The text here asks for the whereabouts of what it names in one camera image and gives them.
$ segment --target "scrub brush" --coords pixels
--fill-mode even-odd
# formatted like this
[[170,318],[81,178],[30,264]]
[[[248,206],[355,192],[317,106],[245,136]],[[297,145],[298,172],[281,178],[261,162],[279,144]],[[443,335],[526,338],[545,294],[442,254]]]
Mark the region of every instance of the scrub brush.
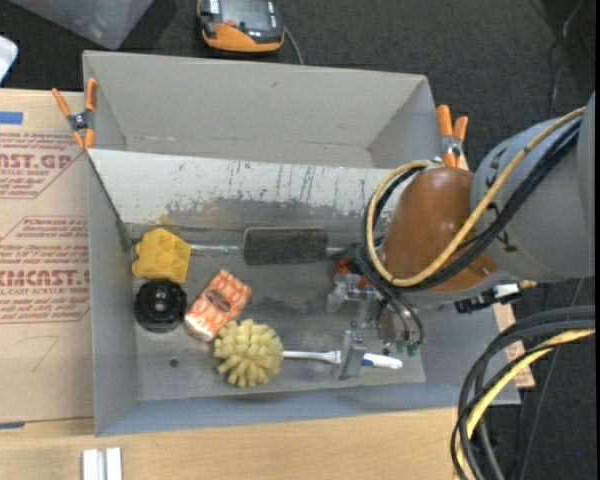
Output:
[[213,357],[224,359],[216,368],[229,384],[255,387],[278,374],[283,346],[276,331],[253,320],[227,322],[213,342]]

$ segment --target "cable bundle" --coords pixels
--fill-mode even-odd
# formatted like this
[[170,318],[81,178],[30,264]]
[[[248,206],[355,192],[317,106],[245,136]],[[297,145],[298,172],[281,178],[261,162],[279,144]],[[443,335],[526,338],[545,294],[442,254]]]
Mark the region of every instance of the cable bundle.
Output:
[[[469,370],[460,391],[458,421],[451,437],[451,457],[459,478],[463,480],[469,478],[464,472],[464,458],[477,480],[490,478],[482,471],[471,445],[471,439],[477,430],[494,478],[505,479],[489,441],[486,425],[482,420],[489,404],[520,370],[557,347],[577,342],[594,333],[595,306],[580,306],[554,309],[529,316],[519,320],[494,338]],[[485,371],[493,357],[516,341],[543,338],[545,341],[510,362],[485,383]]]

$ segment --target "black cable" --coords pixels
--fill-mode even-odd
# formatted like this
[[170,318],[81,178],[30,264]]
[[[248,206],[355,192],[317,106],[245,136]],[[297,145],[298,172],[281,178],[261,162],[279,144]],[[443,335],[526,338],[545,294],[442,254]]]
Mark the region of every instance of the black cable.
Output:
[[[543,350],[544,348],[553,348],[554,346],[542,347],[542,348],[536,349],[534,352],[537,352],[539,350]],[[453,428],[453,431],[452,431],[452,434],[451,434],[451,457],[453,459],[453,463],[454,463],[454,466],[456,468],[456,471],[458,472],[458,474],[463,479],[467,478],[467,477],[464,474],[464,472],[462,471],[462,466],[460,465],[460,462],[459,462],[458,456],[457,456],[458,437],[460,435],[460,427],[461,427],[461,425],[466,425],[467,419],[469,417],[469,412],[471,411],[471,409],[473,409],[473,407],[475,406],[475,404],[489,391],[489,389],[491,389],[491,387],[493,385],[495,385],[496,382],[498,382],[501,378],[503,378],[509,371],[511,371],[517,364],[519,364],[521,361],[523,361],[528,356],[529,356],[528,352],[526,354],[518,356],[517,358],[515,358],[514,360],[512,360],[511,362],[509,362],[503,369],[501,369],[500,371],[498,371],[494,375],[494,377],[492,378],[492,380],[490,381],[489,386],[485,386],[484,389],[481,390],[478,395],[474,396],[472,398],[472,400],[469,401],[462,408],[462,411],[458,414],[458,418],[457,418],[456,424],[455,424],[455,426]]]
[[[476,387],[474,388],[474,390],[477,392],[480,389],[480,386],[482,385],[482,382],[483,382],[483,378],[484,378],[483,376],[484,376],[484,371],[486,369],[486,364],[493,357],[493,355],[497,354],[500,350],[502,350],[502,348],[506,348],[510,343],[513,343],[514,341],[518,341],[521,337],[520,333],[528,334],[529,328],[531,328],[532,331],[535,332],[534,329],[539,329],[538,325],[542,324],[542,325],[545,325],[544,329],[552,330],[550,326],[546,327],[547,324],[546,324],[546,322],[543,322],[544,320],[548,319],[549,321],[554,321],[554,320],[561,321],[561,320],[564,320],[565,318],[579,318],[582,316],[591,317],[591,315],[593,315],[593,314],[594,314],[594,312],[591,310],[591,308],[588,308],[588,307],[573,308],[573,310],[571,310],[571,308],[567,308],[567,310],[552,311],[548,316],[547,315],[538,315],[538,316],[534,316],[534,317],[528,317],[526,320],[521,320],[520,322],[522,322],[522,324],[517,324],[517,325],[514,324],[514,326],[506,329],[504,332],[500,333],[500,335],[494,339],[494,341],[489,345],[489,347],[487,348],[487,350],[481,357],[481,360],[484,360],[484,363],[480,367],[480,360],[477,361],[474,364],[474,368],[472,368],[469,375],[467,376],[467,379],[474,379],[474,378],[476,379]],[[463,403],[462,400],[466,401],[467,398],[468,398],[468,391],[461,394],[460,404]]]
[[[424,167],[416,167],[414,169],[409,169],[409,170],[401,173],[398,177],[396,177],[395,180],[393,180],[387,186],[385,191],[382,193],[382,195],[378,199],[378,203],[376,204],[376,208],[375,208],[375,212],[374,212],[374,216],[373,216],[373,226],[374,227],[380,217],[380,214],[382,213],[384,206],[388,202],[388,200],[391,197],[391,195],[393,194],[393,192],[398,188],[398,186],[400,186],[402,183],[404,183],[406,180],[408,180],[411,176],[413,176],[417,172],[421,171],[422,169],[424,169]],[[400,296],[400,293],[389,283],[386,283],[384,281],[384,279],[382,279],[380,277],[380,275],[372,267],[371,261],[369,259],[370,254],[369,254],[369,248],[368,248],[368,243],[367,243],[367,239],[366,239],[366,223],[367,223],[367,219],[369,217],[370,206],[371,206],[371,201],[369,201],[367,203],[364,213],[363,213],[363,217],[362,217],[362,245],[358,248],[358,250],[356,252],[356,259],[358,261],[358,265],[359,265],[360,269],[362,270],[362,272],[364,273],[365,277],[371,283],[371,285],[380,293],[380,295],[385,300],[388,301],[391,308],[398,315],[398,318],[400,318],[400,322],[404,326],[405,331],[409,334],[410,334],[410,329],[409,329],[409,325],[408,325],[408,322],[405,317],[405,312],[408,313],[413,318],[413,320],[418,328],[417,343],[423,343],[425,340],[424,325],[422,323],[422,320],[418,316],[418,314],[415,312],[415,310],[413,310],[409,307],[409,305],[404,301],[404,299],[402,299],[402,297]]]
[[[580,288],[582,288],[583,283],[584,283],[584,278],[580,279],[578,281],[578,284],[576,285],[574,293],[571,297],[571,302],[569,303],[570,306],[573,306],[575,304],[575,301],[578,297],[578,293],[580,292]],[[553,375],[553,370],[555,368],[556,362],[558,361],[558,352],[559,352],[559,350],[556,350],[556,353],[551,356],[551,360],[549,361],[549,367],[548,367],[547,373],[545,375],[544,380],[542,381],[542,388],[540,388],[540,394],[538,395],[538,402],[536,403],[535,411],[534,411],[533,417],[531,418],[531,421],[532,421],[531,432],[529,434],[529,440],[527,441],[527,446],[525,447],[525,453],[524,453],[524,458],[522,460],[522,466],[520,467],[520,475],[519,475],[520,479],[524,478],[524,474],[527,471],[527,464],[529,461],[529,456],[531,454],[531,447],[533,445],[533,440],[535,439],[535,434],[536,434],[536,429],[538,427],[538,420],[540,419],[540,412],[542,409],[542,404],[544,402],[544,397],[547,393],[549,382],[551,381],[551,376]]]
[[[468,403],[467,400],[469,398],[469,393],[472,389],[472,384],[475,383],[475,386],[473,387],[473,389],[474,389],[474,392],[477,393],[476,396],[474,396],[474,398],[480,396],[480,393],[484,394],[483,392],[488,391],[490,389],[489,386],[493,385],[494,379],[492,379],[487,384],[487,386],[482,386],[486,366],[487,366],[488,362],[496,354],[498,354],[501,350],[506,348],[511,343],[518,341],[520,339],[524,339],[524,338],[546,336],[546,335],[550,335],[550,334],[556,334],[556,333],[564,331],[564,330],[586,329],[586,328],[594,327],[594,325],[595,325],[595,319],[594,319],[595,309],[594,308],[579,308],[577,311],[574,311],[574,312],[567,312],[567,313],[561,312],[560,314],[556,313],[556,314],[552,314],[550,316],[552,317],[551,319],[553,319],[556,316],[564,317],[565,314],[569,315],[570,317],[572,315],[575,315],[575,316],[585,315],[588,318],[580,319],[580,320],[569,320],[569,321],[551,321],[550,323],[539,323],[539,324],[529,325],[530,323],[540,321],[539,319],[536,318],[536,319],[530,320],[530,322],[525,322],[524,325],[518,326],[519,328],[516,328],[516,325],[514,324],[514,326],[511,326],[512,328],[508,328],[507,330],[505,330],[506,332],[503,332],[500,335],[498,335],[494,339],[494,341],[492,341],[492,343],[487,347],[485,352],[480,356],[478,361],[476,361],[476,363],[474,363],[471,370],[469,371],[469,374],[465,378],[465,382],[462,386],[462,389],[460,392],[460,397],[459,397],[459,403],[458,403],[459,414],[462,414],[462,411],[464,410],[465,406]],[[478,478],[478,480],[483,480],[485,477],[484,477],[484,475],[482,475],[482,473],[480,471],[480,467],[478,466],[477,460],[473,453],[473,450],[471,449],[471,443],[470,443],[468,433],[466,431],[466,426],[463,428],[463,426],[462,426],[463,422],[462,422],[462,419],[460,419],[460,418],[459,418],[459,423],[460,423],[459,428],[460,428],[462,446],[463,446],[463,450],[464,450],[465,456],[467,458],[467,461],[468,461],[472,471],[474,471],[476,478]]]
[[550,99],[549,99],[549,118],[553,117],[553,108],[556,102],[556,98],[558,96],[558,83],[560,82],[560,76],[562,75],[562,68],[564,67],[565,59],[567,57],[567,38],[569,36],[569,26],[571,22],[575,18],[578,11],[584,4],[585,0],[580,0],[576,5],[573,12],[569,15],[569,17],[562,24],[562,49],[560,52],[560,63],[558,64],[558,69],[556,71],[555,80],[553,82],[553,88],[551,90]]
[[[585,323],[586,326],[593,326],[592,321],[585,320],[584,322],[586,322]],[[536,347],[534,350],[527,351],[523,355],[518,356],[514,360],[507,363],[507,365],[505,365],[503,368],[501,368],[490,379],[488,384],[486,384],[469,402],[467,402],[462,407],[462,409],[460,410],[460,412],[458,414],[458,418],[457,418],[456,424],[453,428],[452,435],[451,435],[451,457],[453,460],[454,467],[456,468],[456,472],[459,474],[459,476],[461,478],[467,479],[468,477],[465,475],[465,473],[462,469],[462,466],[459,462],[458,455],[457,455],[458,436],[461,437],[463,428],[464,428],[464,431],[466,432],[466,424],[468,422],[468,417],[469,417],[470,411],[496,385],[496,383],[498,383],[502,378],[504,378],[504,376],[507,375],[511,370],[513,370],[520,362],[526,360],[531,354],[535,354],[539,351],[548,350],[548,349],[556,349],[556,352],[557,352],[559,350],[559,347],[566,345],[566,344],[568,344],[568,343]],[[463,446],[464,455],[467,458],[467,462],[470,463],[470,458],[467,453],[467,449],[471,449],[470,443],[466,447]],[[476,468],[477,469],[472,468],[472,471],[473,471],[474,475],[476,476],[476,478],[481,480],[482,478],[484,478],[484,475],[482,473],[482,470],[479,468],[479,466],[477,466],[477,463],[476,463]]]
[[[472,384],[475,383],[473,389],[476,393],[482,388],[484,374],[488,362],[511,343],[525,338],[555,334],[561,330],[583,328],[583,322],[585,323],[585,328],[593,327],[594,318],[595,308],[593,307],[584,306],[577,308],[566,308],[552,310],[546,314],[539,313],[532,315],[505,329],[489,344],[484,353],[474,363],[468,375],[466,376],[459,397],[459,410],[461,410],[461,408],[467,403],[469,392],[472,389]],[[467,439],[463,441],[463,445],[469,446],[468,436]],[[476,465],[477,463],[473,457],[472,450],[467,450],[466,454],[470,456],[468,457],[468,460]]]

